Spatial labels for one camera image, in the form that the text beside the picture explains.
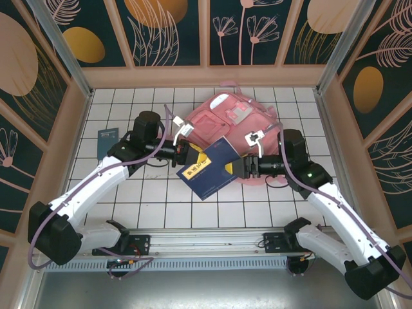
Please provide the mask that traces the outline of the navy notebook with yellow strip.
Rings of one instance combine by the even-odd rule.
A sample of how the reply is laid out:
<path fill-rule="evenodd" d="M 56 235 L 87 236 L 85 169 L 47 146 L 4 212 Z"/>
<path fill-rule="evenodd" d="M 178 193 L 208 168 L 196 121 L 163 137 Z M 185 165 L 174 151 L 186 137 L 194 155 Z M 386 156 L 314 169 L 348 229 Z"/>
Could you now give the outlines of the navy notebook with yellow strip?
<path fill-rule="evenodd" d="M 240 159 L 240 155 L 223 136 L 211 144 L 204 153 L 211 163 L 203 168 L 195 164 L 182 167 L 177 176 L 199 197 L 206 200 L 215 192 L 236 179 L 236 176 L 225 170 L 225 165 Z"/>

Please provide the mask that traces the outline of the pink backpack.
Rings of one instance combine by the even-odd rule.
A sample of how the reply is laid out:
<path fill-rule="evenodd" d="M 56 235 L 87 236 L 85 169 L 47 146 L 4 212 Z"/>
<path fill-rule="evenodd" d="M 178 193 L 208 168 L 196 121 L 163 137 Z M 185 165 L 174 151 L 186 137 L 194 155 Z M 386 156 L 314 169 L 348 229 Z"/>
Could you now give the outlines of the pink backpack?
<path fill-rule="evenodd" d="M 225 137 L 239 155 L 256 155 L 258 147 L 251 148 L 245 140 L 250 132 L 262 130 L 264 155 L 277 155 L 279 146 L 278 127 L 271 128 L 279 121 L 274 106 L 266 108 L 254 98 L 235 91 L 221 91 L 206 100 L 186 117 L 194 124 L 188 141 L 206 149 L 221 137 Z"/>

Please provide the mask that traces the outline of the teal booklet with gold print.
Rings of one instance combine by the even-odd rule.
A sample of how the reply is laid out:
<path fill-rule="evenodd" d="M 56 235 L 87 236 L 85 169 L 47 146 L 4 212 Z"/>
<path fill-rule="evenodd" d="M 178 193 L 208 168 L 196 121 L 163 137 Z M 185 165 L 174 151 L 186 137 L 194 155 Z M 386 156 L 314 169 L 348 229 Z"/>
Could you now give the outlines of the teal booklet with gold print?
<path fill-rule="evenodd" d="M 97 159 L 101 161 L 118 140 L 118 128 L 102 129 L 97 132 Z"/>

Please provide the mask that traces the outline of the grey metal sheet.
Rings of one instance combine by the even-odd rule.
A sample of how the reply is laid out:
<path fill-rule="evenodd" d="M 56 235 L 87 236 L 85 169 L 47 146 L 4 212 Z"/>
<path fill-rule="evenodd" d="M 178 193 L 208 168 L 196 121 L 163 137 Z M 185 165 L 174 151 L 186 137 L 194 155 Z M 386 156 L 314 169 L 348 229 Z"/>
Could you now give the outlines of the grey metal sheet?
<path fill-rule="evenodd" d="M 284 270 L 141 272 L 122 281 L 103 273 L 46 274 L 35 309 L 381 309 L 333 270 L 303 277 Z"/>

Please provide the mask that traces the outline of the aluminium side rail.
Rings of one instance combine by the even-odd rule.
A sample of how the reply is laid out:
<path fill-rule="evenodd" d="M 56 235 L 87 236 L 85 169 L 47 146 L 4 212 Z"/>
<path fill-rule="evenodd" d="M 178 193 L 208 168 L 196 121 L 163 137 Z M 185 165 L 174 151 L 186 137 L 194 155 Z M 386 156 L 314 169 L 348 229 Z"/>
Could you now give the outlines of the aluminium side rail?
<path fill-rule="evenodd" d="M 351 205 L 354 211 L 362 218 L 362 210 L 359 208 L 359 203 L 356 195 L 354 195 L 353 187 L 350 182 L 350 177 L 347 174 L 346 162 L 344 161 L 341 147 L 335 132 L 332 118 L 327 109 L 326 101 L 317 90 L 314 90 L 314 97 L 319 110 L 321 122 L 323 124 L 325 137 L 330 149 L 333 166 L 336 173 L 339 188 L 345 197 L 346 201 Z"/>

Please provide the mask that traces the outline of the long aluminium base rail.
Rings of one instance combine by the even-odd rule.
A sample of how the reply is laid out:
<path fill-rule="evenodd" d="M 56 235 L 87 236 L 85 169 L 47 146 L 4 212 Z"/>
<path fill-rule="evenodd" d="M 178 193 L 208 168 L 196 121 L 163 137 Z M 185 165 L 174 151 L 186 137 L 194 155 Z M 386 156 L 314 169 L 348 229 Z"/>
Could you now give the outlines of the long aluminium base rail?
<path fill-rule="evenodd" d="M 290 251 L 288 253 L 314 252 L 323 257 L 337 256 L 348 261 L 354 260 L 360 264 L 366 264 L 372 259 L 377 259 L 386 247 L 384 242 L 373 234 L 362 234 L 337 241 L 310 224 L 300 228 L 287 226 L 281 233 L 285 234 L 289 244 Z M 30 227 L 28 229 L 28 241 L 54 263 L 64 265 L 75 256 L 86 252 L 91 252 L 94 256 L 116 256 L 125 259 L 128 256 L 114 254 L 104 249 L 104 247 L 112 247 L 121 236 L 130 234 L 132 234 L 130 230 L 116 227 L 110 222 L 90 229 L 85 227 L 80 232 L 74 231 L 71 225 L 67 225 L 61 230 L 42 229 L 40 232 L 37 228 Z M 150 235 L 150 237 L 149 253 L 157 245 L 172 247 L 177 251 L 182 251 L 184 248 L 200 250 L 236 245 L 250 247 L 252 245 L 252 242 L 245 238 L 228 235 L 219 238 L 206 234 L 193 234 L 181 238 L 175 236 L 170 240 L 163 241 L 160 241 L 157 236 Z M 263 236 L 255 246 L 264 248 Z"/>

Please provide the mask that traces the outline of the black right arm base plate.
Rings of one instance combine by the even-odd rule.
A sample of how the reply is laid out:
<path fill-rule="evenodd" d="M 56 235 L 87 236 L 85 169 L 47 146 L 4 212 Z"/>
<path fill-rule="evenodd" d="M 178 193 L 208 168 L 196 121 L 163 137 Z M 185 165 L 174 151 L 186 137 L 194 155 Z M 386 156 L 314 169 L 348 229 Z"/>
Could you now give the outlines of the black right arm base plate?
<path fill-rule="evenodd" d="M 264 249 L 267 254 L 288 253 L 289 244 L 284 233 L 268 232 L 263 234 Z"/>

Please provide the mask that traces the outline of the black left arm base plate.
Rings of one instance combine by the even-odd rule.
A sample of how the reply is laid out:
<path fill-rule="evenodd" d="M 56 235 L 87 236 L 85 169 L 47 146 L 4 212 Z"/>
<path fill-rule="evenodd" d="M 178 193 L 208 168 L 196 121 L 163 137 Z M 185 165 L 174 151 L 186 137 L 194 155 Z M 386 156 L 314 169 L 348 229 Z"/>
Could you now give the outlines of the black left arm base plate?
<path fill-rule="evenodd" d="M 123 256 L 147 256 L 151 245 L 150 235 L 123 235 L 112 247 L 104 249 Z"/>

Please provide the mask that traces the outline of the aluminium corner post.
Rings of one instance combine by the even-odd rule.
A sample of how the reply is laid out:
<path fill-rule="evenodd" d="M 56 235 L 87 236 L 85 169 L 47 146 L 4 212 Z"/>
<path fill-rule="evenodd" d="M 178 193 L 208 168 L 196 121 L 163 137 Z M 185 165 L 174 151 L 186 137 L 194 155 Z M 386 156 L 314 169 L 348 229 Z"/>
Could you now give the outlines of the aluminium corner post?
<path fill-rule="evenodd" d="M 345 56 L 348 54 L 350 48 L 357 39 L 364 23 L 370 16 L 375 3 L 376 0 L 359 1 L 354 13 L 351 16 L 351 19 L 348 22 L 348 25 L 332 51 L 323 74 L 314 88 L 315 95 L 321 96 L 327 90 Z"/>
<path fill-rule="evenodd" d="M 71 76 L 87 99 L 91 96 L 91 86 L 82 72 L 69 44 L 59 26 L 68 26 L 81 11 L 80 0 L 26 0 L 56 52 L 61 56 Z"/>

